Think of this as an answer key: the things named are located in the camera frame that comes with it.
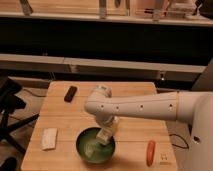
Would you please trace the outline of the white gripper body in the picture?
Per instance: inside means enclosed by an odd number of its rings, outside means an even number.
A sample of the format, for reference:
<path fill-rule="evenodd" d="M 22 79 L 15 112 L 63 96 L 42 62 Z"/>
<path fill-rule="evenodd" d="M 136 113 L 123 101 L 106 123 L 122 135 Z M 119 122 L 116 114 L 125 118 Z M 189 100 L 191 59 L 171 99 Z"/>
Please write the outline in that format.
<path fill-rule="evenodd" d="M 118 123 L 118 117 L 111 117 L 107 121 L 102 122 L 101 129 L 96 135 L 98 142 L 102 145 L 107 145 L 118 129 Z"/>

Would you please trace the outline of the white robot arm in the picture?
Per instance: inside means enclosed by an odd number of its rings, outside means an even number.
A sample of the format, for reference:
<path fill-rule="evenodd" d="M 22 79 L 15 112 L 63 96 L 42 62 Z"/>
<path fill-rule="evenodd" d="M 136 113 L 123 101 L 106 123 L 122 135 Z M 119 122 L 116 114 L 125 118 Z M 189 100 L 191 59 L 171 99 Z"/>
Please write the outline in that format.
<path fill-rule="evenodd" d="M 213 92 L 170 92 L 146 96 L 106 97 L 94 90 L 85 110 L 103 125 L 113 116 L 171 120 L 192 126 L 183 171 L 213 171 Z"/>

